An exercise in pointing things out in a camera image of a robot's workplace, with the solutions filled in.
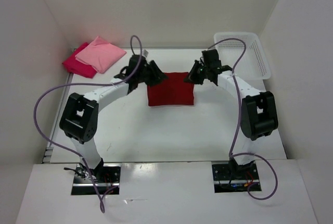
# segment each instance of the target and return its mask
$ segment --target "white floor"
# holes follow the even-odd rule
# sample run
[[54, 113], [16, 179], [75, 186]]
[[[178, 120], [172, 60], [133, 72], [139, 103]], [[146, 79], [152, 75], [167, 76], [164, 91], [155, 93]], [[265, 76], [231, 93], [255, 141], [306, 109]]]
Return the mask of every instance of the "white floor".
[[[107, 83], [128, 65], [131, 55], [129, 50], [105, 74], [97, 74], [94, 79], [74, 75], [72, 82]], [[155, 60], [163, 72], [185, 72], [191, 70], [194, 60], [200, 56], [201, 49], [149, 49], [148, 58]], [[265, 90], [263, 81], [250, 83]], [[83, 94], [93, 89], [73, 86], [69, 94]], [[195, 86], [195, 106], [148, 107], [146, 85], [140, 84], [129, 96], [106, 107], [99, 114], [98, 121], [95, 140], [106, 162], [228, 160], [237, 122], [237, 102], [208, 81]], [[59, 122], [53, 140], [74, 148], [58, 125]], [[239, 140], [244, 138], [240, 131]], [[265, 158], [286, 159], [277, 130], [256, 142], [260, 146], [258, 154]], [[51, 163], [77, 161], [76, 155], [54, 148]]]
[[[214, 193], [210, 162], [123, 164], [120, 194], [106, 197], [106, 213], [96, 195], [71, 196], [73, 174], [63, 167], [35, 165], [17, 224], [49, 223], [317, 223], [295, 160], [271, 161], [279, 186], [267, 201], [246, 192]], [[270, 194], [274, 177], [257, 161], [262, 192]]]

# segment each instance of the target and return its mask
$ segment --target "stack of folded cloth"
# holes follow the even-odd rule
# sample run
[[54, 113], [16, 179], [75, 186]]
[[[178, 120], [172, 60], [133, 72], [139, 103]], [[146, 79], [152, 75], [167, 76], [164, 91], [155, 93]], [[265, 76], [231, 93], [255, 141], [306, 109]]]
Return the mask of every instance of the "stack of folded cloth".
[[69, 73], [93, 78], [97, 72], [105, 73], [125, 54], [126, 51], [98, 36], [90, 44], [82, 44], [62, 64]]

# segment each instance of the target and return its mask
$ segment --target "wall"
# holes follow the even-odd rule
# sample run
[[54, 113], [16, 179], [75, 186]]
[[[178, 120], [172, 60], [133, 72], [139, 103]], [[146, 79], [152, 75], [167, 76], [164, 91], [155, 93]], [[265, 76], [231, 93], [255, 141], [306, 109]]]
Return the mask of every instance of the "wall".
[[[15, 223], [33, 163], [46, 142], [33, 106], [47, 88], [64, 83], [69, 46], [43, 0], [0, 0], [0, 222]], [[61, 91], [47, 98], [39, 122], [49, 133]]]
[[208, 46], [220, 31], [259, 33], [276, 0], [46, 0], [72, 46], [101, 35], [128, 46]]
[[260, 37], [279, 129], [320, 224], [333, 223], [333, 0], [279, 0]]

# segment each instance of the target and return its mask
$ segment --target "plastic basket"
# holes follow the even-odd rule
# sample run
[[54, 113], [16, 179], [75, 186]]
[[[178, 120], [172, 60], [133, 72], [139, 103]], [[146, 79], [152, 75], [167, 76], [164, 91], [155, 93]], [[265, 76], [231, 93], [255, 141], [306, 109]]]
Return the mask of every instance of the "plastic basket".
[[[248, 32], [219, 32], [214, 35], [217, 43], [226, 38], [239, 38], [246, 44], [246, 52], [237, 64], [235, 73], [244, 80], [264, 80], [271, 77], [264, 50], [259, 38], [254, 33]], [[243, 44], [236, 40], [222, 42], [215, 46], [219, 52], [222, 65], [233, 66], [243, 51]]]

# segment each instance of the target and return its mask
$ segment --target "red cloth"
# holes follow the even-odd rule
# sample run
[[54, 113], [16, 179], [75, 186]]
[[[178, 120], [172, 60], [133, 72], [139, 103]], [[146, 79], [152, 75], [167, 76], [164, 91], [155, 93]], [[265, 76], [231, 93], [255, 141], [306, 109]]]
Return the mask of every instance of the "red cloth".
[[155, 86], [147, 86], [148, 105], [194, 105], [194, 84], [184, 82], [188, 72], [165, 73], [168, 79]]
[[87, 77], [87, 78], [93, 78], [97, 71], [90, 65], [83, 64], [76, 60], [75, 56], [85, 49], [89, 44], [84, 43], [80, 47], [78, 47], [74, 53], [67, 58], [62, 64], [64, 67], [67, 69], [68, 73], [74, 73], [74, 74], [79, 74], [80, 76]]

